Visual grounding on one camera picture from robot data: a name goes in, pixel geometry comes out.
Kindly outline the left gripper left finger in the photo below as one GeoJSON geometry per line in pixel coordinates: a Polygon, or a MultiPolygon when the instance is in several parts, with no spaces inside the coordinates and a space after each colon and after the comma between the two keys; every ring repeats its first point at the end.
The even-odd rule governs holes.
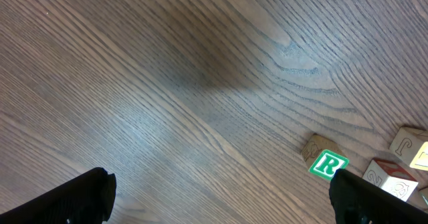
{"type": "Polygon", "coordinates": [[[1,222],[101,224],[109,220],[115,197],[115,174],[96,167],[1,214],[1,222]]]}

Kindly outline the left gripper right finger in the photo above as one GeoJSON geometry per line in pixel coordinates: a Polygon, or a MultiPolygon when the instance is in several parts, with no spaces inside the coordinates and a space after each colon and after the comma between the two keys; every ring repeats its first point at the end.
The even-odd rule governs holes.
{"type": "Polygon", "coordinates": [[[329,196],[337,224],[427,224],[425,212],[346,169],[336,171],[329,196]]]}

